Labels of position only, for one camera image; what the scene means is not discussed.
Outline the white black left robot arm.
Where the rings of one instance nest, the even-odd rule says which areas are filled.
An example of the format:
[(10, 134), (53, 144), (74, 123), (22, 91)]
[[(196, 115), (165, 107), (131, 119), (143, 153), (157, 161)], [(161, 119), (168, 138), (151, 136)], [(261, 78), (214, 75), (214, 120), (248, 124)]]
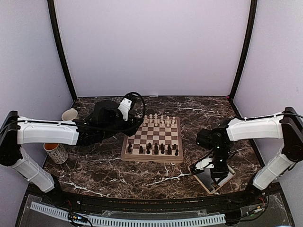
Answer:
[(67, 196), (50, 173), (37, 164), (21, 147), (30, 143), (57, 143), (70, 146), (89, 146), (101, 143), (117, 133), (134, 135), (143, 117), (130, 113), (133, 103), (123, 99), (120, 104), (103, 100), (94, 106), (84, 120), (46, 121), (35, 120), (9, 112), (0, 128), (0, 164), (10, 166), (35, 184), (56, 206), (63, 206)]

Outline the dark knight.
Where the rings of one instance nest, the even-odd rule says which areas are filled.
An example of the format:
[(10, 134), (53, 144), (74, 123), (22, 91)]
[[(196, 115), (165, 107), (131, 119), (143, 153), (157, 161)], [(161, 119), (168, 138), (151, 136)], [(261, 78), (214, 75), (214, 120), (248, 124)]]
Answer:
[(171, 149), (171, 145), (169, 144), (167, 147), (167, 154), (171, 155), (172, 154), (172, 149)]

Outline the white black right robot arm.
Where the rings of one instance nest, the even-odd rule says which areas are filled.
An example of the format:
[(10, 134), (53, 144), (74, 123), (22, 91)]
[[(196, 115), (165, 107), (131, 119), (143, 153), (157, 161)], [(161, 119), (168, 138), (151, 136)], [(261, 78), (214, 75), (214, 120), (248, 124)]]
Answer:
[(207, 168), (214, 185), (218, 185), (229, 173), (227, 159), (233, 142), (247, 139), (282, 139), (284, 146), (249, 181), (242, 202), (252, 205), (262, 192), (287, 169), (303, 159), (303, 122), (292, 107), (284, 111), (254, 118), (231, 118), (222, 120), (211, 130), (201, 129), (196, 144), (210, 150), (189, 166), (192, 175), (198, 176)]

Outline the dark queen piece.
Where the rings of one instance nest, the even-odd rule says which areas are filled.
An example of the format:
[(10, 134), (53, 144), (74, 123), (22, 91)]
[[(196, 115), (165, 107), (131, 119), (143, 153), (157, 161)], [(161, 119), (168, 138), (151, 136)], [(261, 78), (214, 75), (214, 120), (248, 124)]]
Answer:
[(161, 154), (165, 154), (165, 146), (163, 145), (163, 143), (160, 145), (160, 149), (161, 149)]

